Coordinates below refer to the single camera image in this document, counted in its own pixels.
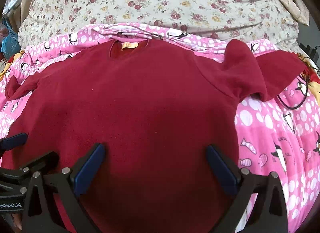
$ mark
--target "yellow tag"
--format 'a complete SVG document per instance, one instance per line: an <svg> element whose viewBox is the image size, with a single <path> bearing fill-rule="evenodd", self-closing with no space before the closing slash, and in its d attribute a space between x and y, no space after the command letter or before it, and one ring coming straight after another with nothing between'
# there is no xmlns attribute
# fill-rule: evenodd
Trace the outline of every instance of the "yellow tag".
<svg viewBox="0 0 320 233"><path fill-rule="evenodd" d="M139 43L130 43L130 42L125 42L122 44L122 49L121 51L124 49L124 48L136 48L138 47Z"/></svg>

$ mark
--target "maroon sweatshirt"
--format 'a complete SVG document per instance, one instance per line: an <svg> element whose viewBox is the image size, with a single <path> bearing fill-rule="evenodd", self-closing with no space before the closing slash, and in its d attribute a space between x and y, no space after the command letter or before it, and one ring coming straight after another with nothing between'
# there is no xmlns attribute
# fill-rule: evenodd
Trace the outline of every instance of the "maroon sweatshirt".
<svg viewBox="0 0 320 233"><path fill-rule="evenodd" d="M28 141L4 155L3 167L56 151L60 170L103 143L106 160L81 197L102 232L208 232L231 199L210 171L206 146L237 163L238 103L253 93L270 100L304 64L284 51L255 58L238 40L223 63L160 40L120 50L118 41L83 50L22 86L12 77L7 99L34 91L8 135L25 132Z"/></svg>

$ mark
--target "blue gripper pad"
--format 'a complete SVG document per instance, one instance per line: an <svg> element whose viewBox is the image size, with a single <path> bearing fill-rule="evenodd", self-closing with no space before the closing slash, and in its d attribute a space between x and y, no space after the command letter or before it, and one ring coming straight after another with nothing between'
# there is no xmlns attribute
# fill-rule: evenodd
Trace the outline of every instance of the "blue gripper pad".
<svg viewBox="0 0 320 233"><path fill-rule="evenodd" d="M25 133L17 134L11 137L4 138L0 141L0 150L9 151L17 146L21 146L27 142L28 135Z"/></svg>
<svg viewBox="0 0 320 233"><path fill-rule="evenodd" d="M236 176L228 168L227 164L218 152L209 145L206 151L207 161L212 172L217 177L225 193L235 196L238 194L238 181Z"/></svg>
<svg viewBox="0 0 320 233"><path fill-rule="evenodd" d="M76 197L87 192L90 183L103 162L104 157L105 147L103 144L99 144L75 177L73 192Z"/></svg>

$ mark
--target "penguin print blanket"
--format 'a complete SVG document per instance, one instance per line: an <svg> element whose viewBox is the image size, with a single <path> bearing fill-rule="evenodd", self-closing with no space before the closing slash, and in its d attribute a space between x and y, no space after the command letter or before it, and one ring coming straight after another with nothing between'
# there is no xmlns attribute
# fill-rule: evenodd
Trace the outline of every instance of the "penguin print blanket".
<svg viewBox="0 0 320 233"><path fill-rule="evenodd" d="M219 63L224 60L226 42L202 38L171 28L137 23L87 25L77 32L59 35L36 46L26 48L6 71L0 82L0 138L7 136L10 125L23 111L32 92L7 102L5 87L12 76L21 84L35 72L67 60L83 49L110 40L140 42L161 39L192 50ZM270 41L248 43L253 54L261 55L277 50ZM297 77L279 96L288 106L296 106L306 93L304 82ZM295 232L303 222L320 191L320 108L308 93L305 102L296 110L288 110L278 98L261 102L254 95L245 98L237 108L235 126L239 144L239 167L252 173L268 175L276 171L281 179L287 205L289 231ZM243 229L252 211L252 195L239 222Z"/></svg>

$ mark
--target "silver bolt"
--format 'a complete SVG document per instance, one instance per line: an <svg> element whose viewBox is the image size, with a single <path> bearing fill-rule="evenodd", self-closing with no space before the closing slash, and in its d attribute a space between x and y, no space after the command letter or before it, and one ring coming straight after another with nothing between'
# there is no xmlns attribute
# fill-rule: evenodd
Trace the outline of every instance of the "silver bolt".
<svg viewBox="0 0 320 233"><path fill-rule="evenodd" d="M34 174L33 174L33 178L38 178L40 176L40 172L36 171Z"/></svg>
<svg viewBox="0 0 320 233"><path fill-rule="evenodd" d="M271 172L271 176L275 179L278 178L278 174L275 171Z"/></svg>
<svg viewBox="0 0 320 233"><path fill-rule="evenodd" d="M62 173L63 174L68 174L70 172L70 168L69 167L65 167L62 169Z"/></svg>
<svg viewBox="0 0 320 233"><path fill-rule="evenodd" d="M241 173L244 175L248 175L249 174L249 170L247 168L242 168L241 169Z"/></svg>
<svg viewBox="0 0 320 233"><path fill-rule="evenodd" d="M20 193L21 194L25 194L27 192L27 188L26 187L22 187L21 189L20 189Z"/></svg>

